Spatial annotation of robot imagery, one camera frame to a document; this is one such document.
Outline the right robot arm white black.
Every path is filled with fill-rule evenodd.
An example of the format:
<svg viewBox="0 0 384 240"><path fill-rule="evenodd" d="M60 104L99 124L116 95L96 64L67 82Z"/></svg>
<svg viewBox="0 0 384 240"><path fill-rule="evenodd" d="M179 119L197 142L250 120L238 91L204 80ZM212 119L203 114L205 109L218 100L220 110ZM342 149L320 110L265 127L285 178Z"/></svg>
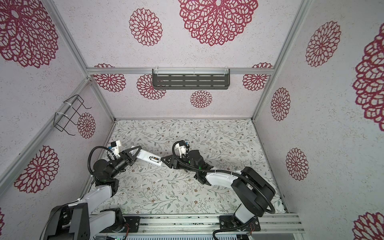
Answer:
<svg viewBox="0 0 384 240"><path fill-rule="evenodd" d="M241 201L233 215L235 225L244 224L253 217L262 217L265 213L276 213L272 204L275 189L251 167L240 172L220 170L206 163L198 150L181 156L173 154L161 158L161 161L170 169L195 172L194 178L202 185L232 189Z"/></svg>

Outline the white remote control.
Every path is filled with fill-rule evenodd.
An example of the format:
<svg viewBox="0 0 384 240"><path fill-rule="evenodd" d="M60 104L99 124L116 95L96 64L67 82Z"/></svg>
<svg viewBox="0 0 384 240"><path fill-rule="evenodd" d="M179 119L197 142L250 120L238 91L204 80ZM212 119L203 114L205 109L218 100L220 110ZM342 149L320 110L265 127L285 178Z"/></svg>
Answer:
<svg viewBox="0 0 384 240"><path fill-rule="evenodd" d="M156 165L156 166L158 166L158 167L161 167L161 166L162 166L162 161L161 161L160 163L153 162L153 161L150 159L150 156L155 156L155 157L161 159L160 156L157 156L157 155L155 155L155 154L152 154L152 153L150 153L150 152L148 152L148 151L145 151L145 150L143 150L143 149L140 151L140 153L139 153L137 159L138 159L138 160L145 161L145 162L150 163L150 164L152 164L152 165Z"/></svg>

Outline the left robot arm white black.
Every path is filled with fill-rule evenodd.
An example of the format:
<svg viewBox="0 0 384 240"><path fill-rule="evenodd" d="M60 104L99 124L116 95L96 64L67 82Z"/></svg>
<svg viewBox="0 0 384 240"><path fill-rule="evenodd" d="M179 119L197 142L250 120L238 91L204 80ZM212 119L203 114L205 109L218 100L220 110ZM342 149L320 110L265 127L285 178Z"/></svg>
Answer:
<svg viewBox="0 0 384 240"><path fill-rule="evenodd" d="M128 234L131 227L120 208L111 208L93 215L93 211L113 197L119 188L116 176L132 166L142 149L132 147L115 154L112 160L100 159L91 166L94 147L88 156L87 167L95 181L95 189L90 190L74 202L56 206L51 210L40 234L41 240L91 240L104 230Z"/></svg>

